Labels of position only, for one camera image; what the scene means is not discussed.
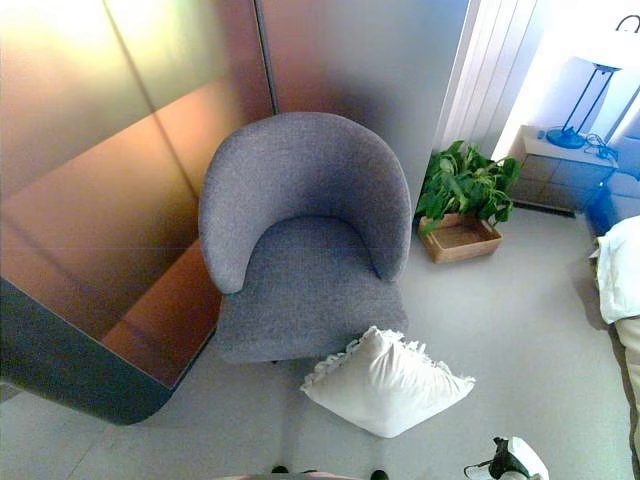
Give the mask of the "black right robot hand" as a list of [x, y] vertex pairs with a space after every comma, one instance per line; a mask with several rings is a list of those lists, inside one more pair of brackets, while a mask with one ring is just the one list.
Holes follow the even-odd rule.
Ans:
[[544, 462], [525, 440], [497, 436], [493, 441], [494, 456], [466, 466], [463, 473], [467, 479], [549, 479]]

